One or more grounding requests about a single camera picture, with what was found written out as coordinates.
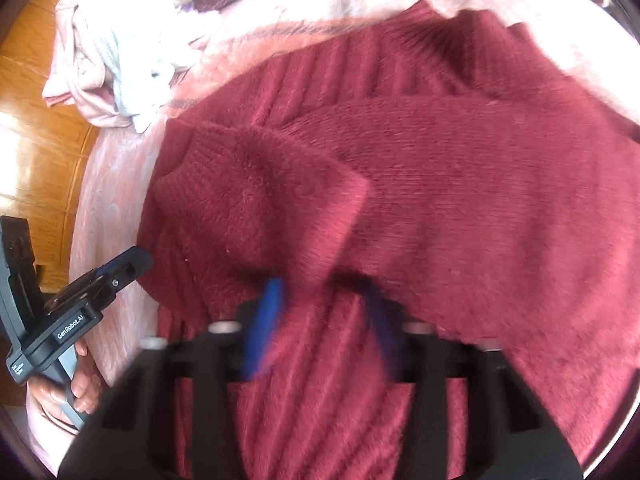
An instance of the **fuzzy knit sweater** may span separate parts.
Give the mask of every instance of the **fuzzy knit sweater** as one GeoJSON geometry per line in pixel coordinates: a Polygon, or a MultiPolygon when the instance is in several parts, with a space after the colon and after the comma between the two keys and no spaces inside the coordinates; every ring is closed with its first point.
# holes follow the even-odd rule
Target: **fuzzy knit sweater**
{"type": "MultiPolygon", "coordinates": [[[[140,283],[176,339],[284,277],[272,366],[231,390],[252,480],[392,477],[411,387],[385,381],[340,286],[353,272],[445,336],[497,337],[584,462],[638,362],[637,141],[522,24],[419,2],[273,57],[167,124],[140,283]]],[[[463,392],[450,382],[451,474],[463,392]]]]}

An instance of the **white cloth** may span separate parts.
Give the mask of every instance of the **white cloth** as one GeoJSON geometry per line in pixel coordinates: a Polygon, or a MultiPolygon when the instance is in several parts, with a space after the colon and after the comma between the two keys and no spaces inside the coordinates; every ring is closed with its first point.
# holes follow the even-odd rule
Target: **white cloth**
{"type": "Polygon", "coordinates": [[[200,59],[189,44],[205,27],[195,15],[185,19],[173,0],[79,0],[79,9],[113,74],[118,112],[144,132],[168,101],[175,73],[200,59]]]}

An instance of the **sweater collar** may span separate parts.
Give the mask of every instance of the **sweater collar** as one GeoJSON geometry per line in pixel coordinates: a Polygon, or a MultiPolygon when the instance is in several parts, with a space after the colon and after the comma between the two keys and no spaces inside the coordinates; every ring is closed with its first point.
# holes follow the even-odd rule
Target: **sweater collar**
{"type": "Polygon", "coordinates": [[[540,52],[526,24],[504,27],[490,10],[463,9],[447,19],[420,0],[382,27],[422,62],[445,62],[487,93],[513,94],[566,77],[540,52]]]}

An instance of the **blue gripper pad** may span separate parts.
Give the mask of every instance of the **blue gripper pad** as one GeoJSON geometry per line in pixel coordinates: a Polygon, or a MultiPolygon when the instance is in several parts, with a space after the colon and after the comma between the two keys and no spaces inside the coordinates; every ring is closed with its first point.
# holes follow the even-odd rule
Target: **blue gripper pad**
{"type": "Polygon", "coordinates": [[[284,284],[282,278],[270,279],[264,287],[264,293],[258,302],[258,309],[252,325],[247,330],[244,342],[244,362],[242,378],[250,380],[260,369],[271,334],[276,328],[282,310],[284,284]]]}

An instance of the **pink garment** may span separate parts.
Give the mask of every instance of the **pink garment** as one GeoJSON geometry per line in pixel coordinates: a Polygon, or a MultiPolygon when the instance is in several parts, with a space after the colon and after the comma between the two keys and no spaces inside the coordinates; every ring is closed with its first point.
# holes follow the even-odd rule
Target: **pink garment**
{"type": "Polygon", "coordinates": [[[42,89],[47,106],[75,104],[82,117],[94,126],[128,126],[130,119],[116,110],[109,76],[78,9],[78,0],[60,0],[56,5],[51,72],[42,89]]]}

